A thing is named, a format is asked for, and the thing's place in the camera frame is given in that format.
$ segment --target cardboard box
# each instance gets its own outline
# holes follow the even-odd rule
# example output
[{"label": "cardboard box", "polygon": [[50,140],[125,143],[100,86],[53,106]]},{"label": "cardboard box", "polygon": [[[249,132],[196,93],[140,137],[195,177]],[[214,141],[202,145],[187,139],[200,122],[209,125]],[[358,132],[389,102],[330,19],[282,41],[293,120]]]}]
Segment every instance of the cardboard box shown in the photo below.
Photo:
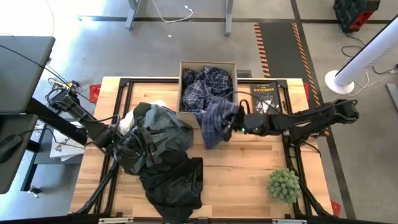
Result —
[{"label": "cardboard box", "polygon": [[[195,129],[200,129],[200,125],[197,121],[197,118],[193,113],[189,112],[182,112],[180,110],[180,103],[183,95],[183,91],[185,90],[183,88],[183,71],[186,68],[192,69],[196,72],[200,72],[203,66],[208,65],[208,66],[213,66],[217,68],[222,68],[226,70],[229,74],[229,76],[232,79],[232,84],[234,91],[237,91],[238,89],[238,81],[237,81],[237,74],[236,74],[236,64],[231,63],[231,62],[193,62],[193,61],[181,61],[180,62],[180,79],[178,81],[178,101],[177,101],[177,118],[184,122],[185,124],[191,126],[192,128]],[[238,104],[238,96],[237,94],[233,95],[233,101]]]}]

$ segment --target succulent plant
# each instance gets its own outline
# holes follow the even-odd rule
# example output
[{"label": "succulent plant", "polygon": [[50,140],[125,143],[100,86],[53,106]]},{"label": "succulent plant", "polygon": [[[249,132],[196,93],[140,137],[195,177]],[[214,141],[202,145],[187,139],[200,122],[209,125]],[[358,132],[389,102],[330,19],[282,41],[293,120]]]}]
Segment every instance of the succulent plant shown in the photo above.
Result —
[{"label": "succulent plant", "polygon": [[296,202],[300,197],[299,177],[289,169],[278,169],[269,175],[267,187],[271,197],[282,203]]}]

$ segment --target clothing pile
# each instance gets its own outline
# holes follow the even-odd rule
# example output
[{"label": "clothing pile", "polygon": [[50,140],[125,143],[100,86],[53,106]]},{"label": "clothing pile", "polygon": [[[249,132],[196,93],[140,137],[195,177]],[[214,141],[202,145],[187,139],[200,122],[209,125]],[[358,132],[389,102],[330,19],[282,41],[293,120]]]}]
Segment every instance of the clothing pile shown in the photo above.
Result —
[{"label": "clothing pile", "polygon": [[185,90],[180,109],[196,116],[205,147],[213,149],[223,140],[225,119],[236,107],[232,80],[226,70],[211,66],[204,66],[200,73],[186,68],[182,78]]},{"label": "clothing pile", "polygon": [[154,142],[166,140],[152,154],[155,164],[143,152],[125,172],[140,176],[148,201],[166,222],[183,223],[193,209],[201,208],[203,190],[202,158],[189,159],[185,153],[192,145],[193,131],[177,119],[174,111],[163,106],[139,103],[134,117],[143,117],[145,128],[165,131],[152,135]]}]

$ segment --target wooden tabletop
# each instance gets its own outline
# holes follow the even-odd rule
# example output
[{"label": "wooden tabletop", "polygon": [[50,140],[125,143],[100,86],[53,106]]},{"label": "wooden tabletop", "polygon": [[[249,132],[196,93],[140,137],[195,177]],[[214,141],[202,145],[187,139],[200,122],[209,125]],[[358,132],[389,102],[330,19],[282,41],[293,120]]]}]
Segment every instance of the wooden tabletop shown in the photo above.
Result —
[{"label": "wooden tabletop", "polygon": [[[103,119],[113,114],[119,79],[120,77],[103,78],[95,118]],[[287,79],[287,83],[293,112],[308,109],[302,80]],[[250,92],[250,85],[238,84],[238,90]],[[120,114],[123,113],[126,92],[127,90],[123,92]],[[176,110],[177,92],[178,84],[174,83],[135,83],[130,110],[139,102],[150,103],[155,100],[163,100],[170,109]],[[251,105],[249,95],[239,93],[238,99],[247,99]],[[204,181],[201,194],[203,206],[194,210],[192,218],[284,218],[286,213],[294,215],[291,205],[270,198],[266,190],[269,174],[275,169],[286,168],[280,136],[259,137],[233,133],[229,142],[220,144],[217,150],[212,151],[205,150],[203,142],[196,137],[193,142],[187,154],[189,157],[203,158]],[[317,146],[314,139],[309,139],[308,142]],[[323,208],[332,213],[320,155],[308,146],[301,147],[301,150],[308,188]],[[103,153],[97,148],[86,147],[71,212],[81,208],[98,186],[103,158]],[[108,188],[104,191],[102,210],[107,195]],[[304,212],[302,200],[299,204]],[[116,212],[123,212],[123,216],[160,217],[147,201],[139,177],[123,174],[121,168],[112,207],[112,214],[115,215]]]}]

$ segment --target blue plaid shirt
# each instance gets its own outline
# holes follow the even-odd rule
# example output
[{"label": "blue plaid shirt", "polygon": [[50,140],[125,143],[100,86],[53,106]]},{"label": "blue plaid shirt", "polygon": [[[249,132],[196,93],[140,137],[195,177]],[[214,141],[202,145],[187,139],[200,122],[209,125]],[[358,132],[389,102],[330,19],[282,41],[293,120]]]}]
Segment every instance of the blue plaid shirt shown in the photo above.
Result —
[{"label": "blue plaid shirt", "polygon": [[185,69],[183,83],[186,89],[180,109],[192,112],[197,117],[203,131],[205,147],[213,149],[222,140],[224,124],[220,115],[226,117],[236,106],[234,103],[222,99],[223,96],[233,91],[231,78],[226,70],[204,66],[200,73]]}]

